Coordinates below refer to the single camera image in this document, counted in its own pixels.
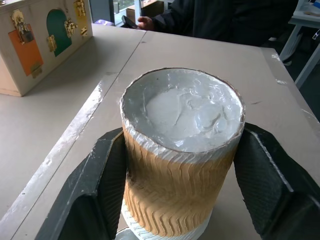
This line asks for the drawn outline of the black smartphone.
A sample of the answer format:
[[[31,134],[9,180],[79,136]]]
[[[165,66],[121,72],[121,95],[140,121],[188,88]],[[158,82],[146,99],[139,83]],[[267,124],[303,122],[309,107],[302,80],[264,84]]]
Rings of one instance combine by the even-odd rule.
[[[138,29],[138,26],[132,20],[130,20],[127,16],[123,15],[121,19],[122,19],[123,25],[126,28]]]

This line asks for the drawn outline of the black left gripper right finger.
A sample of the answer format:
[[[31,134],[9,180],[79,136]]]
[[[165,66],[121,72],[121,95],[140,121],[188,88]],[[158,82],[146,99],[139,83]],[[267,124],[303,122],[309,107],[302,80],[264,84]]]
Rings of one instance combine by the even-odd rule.
[[[262,240],[320,240],[320,186],[270,132],[246,123],[234,167]]]

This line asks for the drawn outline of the person in dark jacket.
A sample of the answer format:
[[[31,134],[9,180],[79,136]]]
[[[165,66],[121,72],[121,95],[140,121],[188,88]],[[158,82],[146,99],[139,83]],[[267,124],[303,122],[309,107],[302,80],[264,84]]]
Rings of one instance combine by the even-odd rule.
[[[261,46],[291,19],[299,0],[174,0],[152,18],[157,32]]]

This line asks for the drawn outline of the white metal table frame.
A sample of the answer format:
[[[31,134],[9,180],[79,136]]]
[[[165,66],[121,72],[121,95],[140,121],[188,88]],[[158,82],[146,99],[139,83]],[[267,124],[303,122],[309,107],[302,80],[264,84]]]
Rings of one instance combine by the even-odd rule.
[[[313,49],[294,80],[296,87],[301,88],[316,65],[320,65],[320,0],[298,0],[288,23],[294,28],[279,55],[280,60],[289,64],[306,43],[310,43]]]

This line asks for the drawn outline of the wooden latch board box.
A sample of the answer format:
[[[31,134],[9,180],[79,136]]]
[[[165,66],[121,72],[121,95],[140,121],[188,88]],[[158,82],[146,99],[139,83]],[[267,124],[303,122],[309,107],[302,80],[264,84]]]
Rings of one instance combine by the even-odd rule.
[[[0,0],[0,94],[24,96],[92,36],[89,0]]]

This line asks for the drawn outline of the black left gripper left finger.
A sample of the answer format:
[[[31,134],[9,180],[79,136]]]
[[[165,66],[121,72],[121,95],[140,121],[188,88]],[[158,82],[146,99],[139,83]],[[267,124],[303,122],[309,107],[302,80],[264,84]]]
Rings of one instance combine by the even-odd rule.
[[[126,175],[125,138],[117,128],[68,176],[34,240],[115,240]]]

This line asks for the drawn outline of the brown ribbed paper cup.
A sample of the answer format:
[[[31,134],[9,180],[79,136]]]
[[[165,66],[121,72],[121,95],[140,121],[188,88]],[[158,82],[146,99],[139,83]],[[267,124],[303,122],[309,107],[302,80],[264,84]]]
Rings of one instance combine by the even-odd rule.
[[[119,106],[125,222],[138,240],[198,240],[244,130],[242,97],[217,76],[164,67],[133,80]]]

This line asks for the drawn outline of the person's bare hand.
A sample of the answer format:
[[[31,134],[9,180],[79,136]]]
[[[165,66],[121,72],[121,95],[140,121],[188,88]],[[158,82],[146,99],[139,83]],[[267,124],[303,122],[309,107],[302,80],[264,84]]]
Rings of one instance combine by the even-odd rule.
[[[147,16],[140,16],[137,19],[137,27],[144,31],[153,31],[154,30],[154,23],[150,17]]]

